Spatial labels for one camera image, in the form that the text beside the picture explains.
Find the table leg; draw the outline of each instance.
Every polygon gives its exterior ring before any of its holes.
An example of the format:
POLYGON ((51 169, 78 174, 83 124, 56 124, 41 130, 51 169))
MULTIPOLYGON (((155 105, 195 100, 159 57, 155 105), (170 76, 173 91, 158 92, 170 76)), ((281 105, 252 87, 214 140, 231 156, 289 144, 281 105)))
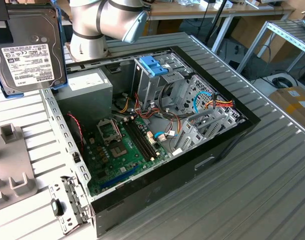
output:
MULTIPOLYGON (((280 20, 286 20, 286 19, 288 19, 289 16, 290 16, 290 13, 284 14, 280 20)), ((273 33, 267 38, 267 41, 266 41, 264 44, 267 45, 267 46, 269 46, 270 43, 274 40, 275 36, 276 36, 276 33, 273 32, 273 33)), ((266 51, 266 49, 267 49, 267 47, 266 47, 266 46, 263 46, 263 47, 261 48, 261 50, 259 51, 257 57, 258 57, 258 58, 261 58, 262 55, 264 54, 264 52, 266 51)))
POLYGON ((214 44, 211 48, 211 51, 213 51, 215 54, 217 53, 217 51, 224 39, 224 36, 227 33, 227 30, 228 30, 230 24, 232 23, 233 18, 234 18, 233 16, 229 16, 229 17, 226 17, 226 19, 224 20, 222 27, 220 29, 220 32, 216 38, 216 41, 214 42, 214 44))
POLYGON ((147 36, 157 34, 158 24, 159 24, 159 20, 150 20, 150 25, 149 25, 147 36))
POLYGON ((248 60, 251 58, 254 50, 256 49, 257 44, 262 40, 263 36, 265 35, 265 33, 267 31, 267 25, 268 25, 268 22, 266 21, 265 24, 262 26, 260 32, 256 36, 256 38, 254 39, 253 43, 251 44, 250 48, 248 49, 247 53, 243 57, 241 63, 239 64, 239 66, 236 70, 237 73, 241 73, 242 70, 244 69, 244 67, 246 66, 248 60))
POLYGON ((303 57, 303 55, 305 55, 305 52, 304 52, 304 51, 302 51, 302 52, 298 55, 298 57, 296 57, 296 59, 289 65, 289 67, 288 67, 287 70, 286 70, 288 73, 293 69, 293 67, 298 63, 298 61, 303 57))

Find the workbench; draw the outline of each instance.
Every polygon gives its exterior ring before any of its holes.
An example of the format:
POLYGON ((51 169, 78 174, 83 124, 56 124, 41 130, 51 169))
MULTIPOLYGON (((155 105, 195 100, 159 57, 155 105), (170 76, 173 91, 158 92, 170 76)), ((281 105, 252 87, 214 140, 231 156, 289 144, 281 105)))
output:
MULTIPOLYGON (((68 1, 58 0, 58 5, 69 15, 70 19, 72 19, 71 9, 68 1)), ((151 33, 151 35, 155 35, 157 33, 159 20, 202 19, 204 17, 205 10, 206 8, 200 4, 195 4, 194 6, 182 6, 175 1, 155 1, 151 4, 151 14, 148 17, 148 20, 151 21, 149 26, 151 31, 148 32, 151 33)), ((232 8, 224 8, 220 16, 225 18, 225 20, 211 50, 214 53, 217 53, 234 17, 282 15, 281 20, 285 20, 288 19, 294 10, 295 9, 286 2, 283 3, 283 6, 276 6, 274 9, 264 10, 257 10, 248 4, 233 4, 232 8)), ((217 12, 217 9, 209 7, 207 9, 205 18, 214 18, 217 12)), ((68 21, 64 21, 63 24, 68 25, 70 23, 68 21)))
MULTIPOLYGON (((257 45, 261 42, 268 30, 272 31, 272 33, 264 45, 269 46, 270 43, 273 41, 274 37, 276 35, 279 35, 280 37, 282 37, 283 39, 285 39, 286 41, 301 50, 301 53, 298 55, 298 57, 288 67, 287 72, 290 72, 296 65, 296 63, 303 57, 303 55, 305 54, 305 27, 303 26, 300 20, 266 21, 262 26, 260 32, 256 36, 255 40, 251 44, 250 48, 248 49, 247 53, 245 54, 244 58, 242 59, 240 65, 238 66, 236 70, 238 73, 242 72, 247 62, 252 57, 252 54, 256 49, 257 45)), ((266 46, 262 47, 262 49, 257 55, 258 58, 260 58, 265 52, 265 50, 267 49, 266 46)))
MULTIPOLYGON (((305 240, 305 130, 185 33, 153 35, 135 44, 108 42, 113 56, 177 45, 261 122, 222 161, 113 228, 103 240, 305 240)), ((38 193, 0 210, 0 239, 95 239, 90 223, 64 237, 48 185, 70 174, 39 91, 5 100, 0 125, 21 126, 38 193)))

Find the barcode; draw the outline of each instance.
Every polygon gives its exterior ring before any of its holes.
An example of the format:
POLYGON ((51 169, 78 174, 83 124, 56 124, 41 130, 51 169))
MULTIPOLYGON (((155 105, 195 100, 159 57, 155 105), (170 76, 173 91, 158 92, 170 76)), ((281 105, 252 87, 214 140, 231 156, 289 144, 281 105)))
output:
POLYGON ((40 76, 52 76, 53 74, 51 71, 47 71, 47 72, 41 72, 39 75, 40 76))
POLYGON ((27 74, 27 75, 22 75, 22 76, 15 76, 14 79, 19 80, 19 79, 28 79, 28 78, 33 78, 33 77, 34 77, 34 75, 27 74))

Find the ram slot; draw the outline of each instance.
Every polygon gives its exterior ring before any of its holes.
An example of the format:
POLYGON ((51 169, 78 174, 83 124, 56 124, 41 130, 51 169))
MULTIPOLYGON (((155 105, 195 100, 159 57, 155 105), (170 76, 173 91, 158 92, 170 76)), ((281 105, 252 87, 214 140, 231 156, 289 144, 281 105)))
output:
POLYGON ((124 128, 130 135, 131 140, 134 142, 140 153, 143 155, 146 161, 150 161, 151 158, 156 158, 157 154, 153 147, 148 143, 146 138, 142 135, 138 126, 133 122, 127 122, 124 124, 124 128))

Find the white robotic arm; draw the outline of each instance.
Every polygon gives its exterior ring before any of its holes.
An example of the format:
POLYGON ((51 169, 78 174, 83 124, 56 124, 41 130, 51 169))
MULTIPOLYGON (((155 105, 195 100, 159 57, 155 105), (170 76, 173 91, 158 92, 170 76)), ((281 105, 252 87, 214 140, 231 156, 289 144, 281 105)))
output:
POLYGON ((107 56, 105 35, 133 43, 147 19, 141 0, 70 0, 70 8, 70 52, 78 61, 107 56))

